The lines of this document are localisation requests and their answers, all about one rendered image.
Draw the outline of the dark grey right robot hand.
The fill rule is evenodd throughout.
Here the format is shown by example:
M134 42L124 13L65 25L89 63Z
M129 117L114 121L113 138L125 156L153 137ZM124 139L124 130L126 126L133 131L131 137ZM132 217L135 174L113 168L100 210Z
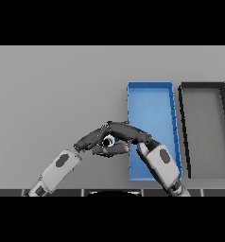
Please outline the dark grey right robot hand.
M149 150L154 149L161 143L153 140L152 135L143 130L135 128L126 123L108 121L110 127L110 134L122 141L131 141L134 145L144 143Z

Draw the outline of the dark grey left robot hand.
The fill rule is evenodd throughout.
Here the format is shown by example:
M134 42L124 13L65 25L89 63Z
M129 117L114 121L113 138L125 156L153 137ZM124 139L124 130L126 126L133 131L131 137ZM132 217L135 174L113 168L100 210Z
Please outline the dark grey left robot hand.
M100 129L91 131L79 141L73 144L74 149L80 153L81 151L91 150L94 155L112 157L117 154L124 154L130 151L129 146L118 143L106 146L104 141L109 135L110 128L102 126Z

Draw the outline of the blue pipe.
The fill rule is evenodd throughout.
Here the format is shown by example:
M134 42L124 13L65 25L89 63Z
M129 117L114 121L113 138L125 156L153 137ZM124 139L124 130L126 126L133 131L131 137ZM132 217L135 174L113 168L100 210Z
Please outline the blue pipe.
M118 138L115 138L112 135L107 135L104 139L103 139L103 146L104 147L112 147L114 146L117 142L119 141Z

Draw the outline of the blue bin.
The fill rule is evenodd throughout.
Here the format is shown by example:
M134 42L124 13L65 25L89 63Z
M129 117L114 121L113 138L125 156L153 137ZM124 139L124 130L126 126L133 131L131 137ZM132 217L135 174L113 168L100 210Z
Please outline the blue bin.
M128 121L168 148L182 177L182 161L171 81L129 81Z

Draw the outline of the dark grey bin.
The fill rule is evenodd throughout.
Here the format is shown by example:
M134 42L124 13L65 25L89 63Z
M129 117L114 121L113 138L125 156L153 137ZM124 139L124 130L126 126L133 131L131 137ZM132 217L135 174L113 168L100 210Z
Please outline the dark grey bin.
M225 179L225 82L183 82L179 88L189 179Z

